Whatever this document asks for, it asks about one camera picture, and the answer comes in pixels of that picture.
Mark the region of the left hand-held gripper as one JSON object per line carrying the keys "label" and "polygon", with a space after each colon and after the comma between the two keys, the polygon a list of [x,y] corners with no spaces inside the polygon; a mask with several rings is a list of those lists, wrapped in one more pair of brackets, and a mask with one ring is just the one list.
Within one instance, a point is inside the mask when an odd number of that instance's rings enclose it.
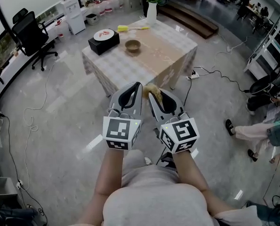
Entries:
{"label": "left hand-held gripper", "polygon": [[111,149],[131,150],[142,126],[143,86],[132,82],[116,91],[103,118],[103,140]]}

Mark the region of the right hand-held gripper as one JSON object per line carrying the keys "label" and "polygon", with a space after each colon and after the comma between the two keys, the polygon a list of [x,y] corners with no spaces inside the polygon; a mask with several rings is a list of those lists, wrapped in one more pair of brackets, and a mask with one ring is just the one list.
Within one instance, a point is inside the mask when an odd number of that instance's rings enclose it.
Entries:
{"label": "right hand-held gripper", "polygon": [[[165,89],[161,94],[163,108],[156,96],[148,93],[152,114],[160,127],[160,141],[172,154],[190,150],[200,138],[195,119],[184,112],[183,103],[177,96]],[[169,114],[177,117],[169,119]]]}

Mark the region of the tan scrubbing sponge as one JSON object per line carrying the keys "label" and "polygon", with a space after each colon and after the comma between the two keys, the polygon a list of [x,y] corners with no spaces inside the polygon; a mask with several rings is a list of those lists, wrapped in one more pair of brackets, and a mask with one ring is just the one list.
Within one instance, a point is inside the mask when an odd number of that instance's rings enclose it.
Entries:
{"label": "tan scrubbing sponge", "polygon": [[149,83],[143,87],[143,94],[142,97],[146,100],[149,99],[149,93],[152,93],[153,95],[156,96],[156,99],[159,103],[162,102],[162,94],[161,90],[154,84]]}

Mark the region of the brown bowl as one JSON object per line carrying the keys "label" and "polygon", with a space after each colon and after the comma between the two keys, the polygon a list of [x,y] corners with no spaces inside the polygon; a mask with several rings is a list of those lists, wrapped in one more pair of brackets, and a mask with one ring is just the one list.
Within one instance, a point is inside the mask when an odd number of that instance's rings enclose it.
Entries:
{"label": "brown bowl", "polygon": [[128,52],[137,52],[141,47],[141,43],[138,40],[128,40],[125,42],[125,48]]}

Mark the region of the person's left forearm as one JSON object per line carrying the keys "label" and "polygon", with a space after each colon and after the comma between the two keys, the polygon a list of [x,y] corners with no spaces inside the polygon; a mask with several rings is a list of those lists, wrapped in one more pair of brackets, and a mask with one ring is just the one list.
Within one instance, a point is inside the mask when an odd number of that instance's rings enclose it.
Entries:
{"label": "person's left forearm", "polygon": [[121,188],[122,176],[131,170],[124,152],[107,149],[96,181],[94,197],[108,197]]}

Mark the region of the person's right forearm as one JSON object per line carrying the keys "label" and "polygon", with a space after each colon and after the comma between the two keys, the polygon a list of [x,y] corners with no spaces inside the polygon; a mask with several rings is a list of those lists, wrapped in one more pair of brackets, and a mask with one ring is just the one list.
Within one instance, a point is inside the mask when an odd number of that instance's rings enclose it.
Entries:
{"label": "person's right forearm", "polygon": [[181,183],[192,185],[201,192],[209,190],[209,186],[190,151],[173,154],[173,160]]}

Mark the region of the long white power strip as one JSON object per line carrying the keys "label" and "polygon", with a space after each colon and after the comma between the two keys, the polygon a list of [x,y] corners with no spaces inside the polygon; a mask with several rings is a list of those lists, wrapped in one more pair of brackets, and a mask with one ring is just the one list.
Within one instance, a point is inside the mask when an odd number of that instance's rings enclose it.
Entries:
{"label": "long white power strip", "polygon": [[191,81],[191,80],[197,79],[199,77],[200,77],[200,75],[197,72],[195,72],[194,70],[192,70],[191,76],[186,76],[186,79],[188,81]]}

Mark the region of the black leather box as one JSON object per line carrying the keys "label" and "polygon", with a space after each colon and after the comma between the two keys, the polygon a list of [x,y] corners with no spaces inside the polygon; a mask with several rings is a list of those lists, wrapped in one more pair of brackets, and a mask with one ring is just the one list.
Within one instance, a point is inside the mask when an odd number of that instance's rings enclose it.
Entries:
{"label": "black leather box", "polygon": [[92,51],[94,51],[97,55],[101,55],[104,52],[110,50],[111,48],[120,44],[119,34],[114,31],[114,36],[105,41],[96,41],[92,37],[88,40],[89,46]]}

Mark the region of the white round plate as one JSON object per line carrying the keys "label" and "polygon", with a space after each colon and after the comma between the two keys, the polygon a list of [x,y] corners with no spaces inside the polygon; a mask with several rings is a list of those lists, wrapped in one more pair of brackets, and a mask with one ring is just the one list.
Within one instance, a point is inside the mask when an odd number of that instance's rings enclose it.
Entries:
{"label": "white round plate", "polygon": [[[110,32],[110,34],[99,36],[99,33],[104,32],[104,31],[108,31],[108,32]],[[94,34],[93,38],[96,41],[105,41],[105,40],[108,40],[108,39],[112,38],[113,36],[114,36],[114,30],[112,30],[112,29],[102,29],[102,30],[99,30],[98,32],[96,32]]]}

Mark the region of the black wok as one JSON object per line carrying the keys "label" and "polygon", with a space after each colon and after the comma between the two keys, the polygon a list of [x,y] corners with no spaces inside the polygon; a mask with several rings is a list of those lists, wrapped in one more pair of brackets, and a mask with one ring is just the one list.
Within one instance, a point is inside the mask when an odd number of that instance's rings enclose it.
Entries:
{"label": "black wok", "polygon": [[270,76],[264,76],[257,80],[249,89],[249,93],[253,96],[260,96],[267,93],[271,89]]}

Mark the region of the white metal shelf rack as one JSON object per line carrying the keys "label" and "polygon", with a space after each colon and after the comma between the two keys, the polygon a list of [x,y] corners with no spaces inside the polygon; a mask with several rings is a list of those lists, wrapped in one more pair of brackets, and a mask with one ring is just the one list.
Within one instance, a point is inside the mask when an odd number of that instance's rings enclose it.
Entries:
{"label": "white metal shelf rack", "polygon": [[251,72],[256,79],[269,75],[280,65],[280,15],[265,38],[249,57],[244,72]]}

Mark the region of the white water dispenser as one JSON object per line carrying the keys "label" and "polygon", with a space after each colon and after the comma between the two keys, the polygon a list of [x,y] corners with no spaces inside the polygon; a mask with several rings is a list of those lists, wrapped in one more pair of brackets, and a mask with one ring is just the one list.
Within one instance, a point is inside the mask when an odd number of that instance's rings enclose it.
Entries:
{"label": "white water dispenser", "polygon": [[85,30],[85,23],[78,0],[63,0],[61,5],[64,8],[66,21],[71,32],[76,35]]}

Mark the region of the black office chair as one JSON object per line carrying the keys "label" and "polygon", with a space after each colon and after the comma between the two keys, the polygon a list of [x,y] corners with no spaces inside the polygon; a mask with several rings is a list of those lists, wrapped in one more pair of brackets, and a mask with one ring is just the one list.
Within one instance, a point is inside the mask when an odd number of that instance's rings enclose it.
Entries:
{"label": "black office chair", "polygon": [[35,69],[35,64],[40,61],[41,70],[44,71],[44,58],[47,55],[58,56],[56,51],[51,51],[55,47],[55,42],[48,41],[45,25],[37,22],[35,13],[29,12],[26,8],[16,13],[12,20],[14,26],[11,31],[18,40],[18,48],[28,57],[36,56],[33,59],[32,69]]}

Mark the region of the black framed window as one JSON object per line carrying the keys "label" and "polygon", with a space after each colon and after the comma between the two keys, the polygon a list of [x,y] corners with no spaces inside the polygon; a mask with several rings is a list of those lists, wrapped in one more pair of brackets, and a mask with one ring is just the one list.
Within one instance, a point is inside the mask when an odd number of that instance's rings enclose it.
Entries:
{"label": "black framed window", "polygon": [[[62,13],[58,8],[59,2],[60,0],[0,0],[0,10],[10,28],[15,25],[13,18],[22,9],[26,14],[33,12],[40,30],[48,33],[52,32],[48,26]],[[12,39],[0,20],[0,68],[8,65],[14,50],[19,50],[18,43]]]}

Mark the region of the dark grey bag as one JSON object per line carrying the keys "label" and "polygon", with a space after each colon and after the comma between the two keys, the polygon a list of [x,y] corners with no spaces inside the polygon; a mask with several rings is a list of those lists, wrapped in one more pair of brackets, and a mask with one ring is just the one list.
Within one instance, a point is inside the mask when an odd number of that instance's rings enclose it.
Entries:
{"label": "dark grey bag", "polygon": [[38,211],[33,208],[0,208],[0,226],[33,226],[32,222],[38,214]]}

